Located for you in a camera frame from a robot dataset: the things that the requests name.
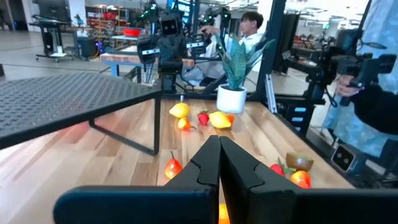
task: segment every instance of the wooden tabletop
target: wooden tabletop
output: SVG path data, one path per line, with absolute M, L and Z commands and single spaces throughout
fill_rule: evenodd
M 214 101 L 187 100 L 194 131 L 181 131 L 168 111 L 176 101 L 163 100 L 160 152 L 151 157 L 81 123 L 0 151 L 0 223 L 52 223 L 56 199 L 80 185 L 164 185 L 171 151 L 185 166 L 212 134 L 228 136 L 270 166 L 286 152 L 315 160 L 314 188 L 353 188 L 260 103 L 246 103 L 231 129 L 198 124 L 201 110 L 215 111 Z M 98 118 L 100 126 L 153 146 L 154 102 L 147 101 Z M 224 201 L 220 190 L 220 202 Z
M 122 50 L 123 52 L 137 52 L 137 46 L 130 46 Z M 140 64 L 141 61 L 139 60 L 138 55 L 124 55 L 124 54 L 101 54 L 99 56 L 101 61 L 111 61 L 111 62 L 129 62 L 129 63 L 136 63 Z M 192 59 L 182 59 L 184 67 L 193 67 L 195 62 Z

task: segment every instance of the monitor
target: monitor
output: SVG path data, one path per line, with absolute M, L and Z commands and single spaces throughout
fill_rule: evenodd
M 38 0 L 40 16 L 60 22 L 70 22 L 69 10 L 65 0 Z

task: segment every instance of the concrete floor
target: concrete floor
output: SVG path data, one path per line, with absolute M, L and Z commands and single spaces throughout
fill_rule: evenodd
M 64 47 L 72 46 L 72 37 L 63 35 Z M 61 75 L 78 72 L 100 72 L 106 70 L 107 66 L 98 61 L 86 62 L 79 59 L 65 57 L 59 63 L 49 58 L 40 58 L 36 61 L 35 54 L 42 54 L 43 43 L 40 33 L 36 32 L 9 32 L 0 30 L 0 63 L 3 64 L 5 77 L 0 80 L 16 80 L 22 78 L 44 77 L 48 75 Z M 121 72 L 128 72 L 131 67 L 121 67 Z M 252 72 L 249 78 L 257 82 L 258 73 Z M 290 71 L 289 76 L 274 75 L 275 93 L 301 95 L 307 89 L 305 74 Z M 255 85 L 247 82 L 248 90 L 255 90 Z M 312 126 L 321 126 L 325 119 L 329 104 L 317 106 L 311 121 Z

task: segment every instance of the yellow lemon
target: yellow lemon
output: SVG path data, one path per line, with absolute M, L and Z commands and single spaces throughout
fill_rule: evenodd
M 189 114 L 190 108 L 186 103 L 177 103 L 174 105 L 169 113 L 176 118 L 184 118 Z
M 221 111 L 209 114 L 209 118 L 211 125 L 215 128 L 230 128 L 232 125 L 227 115 Z

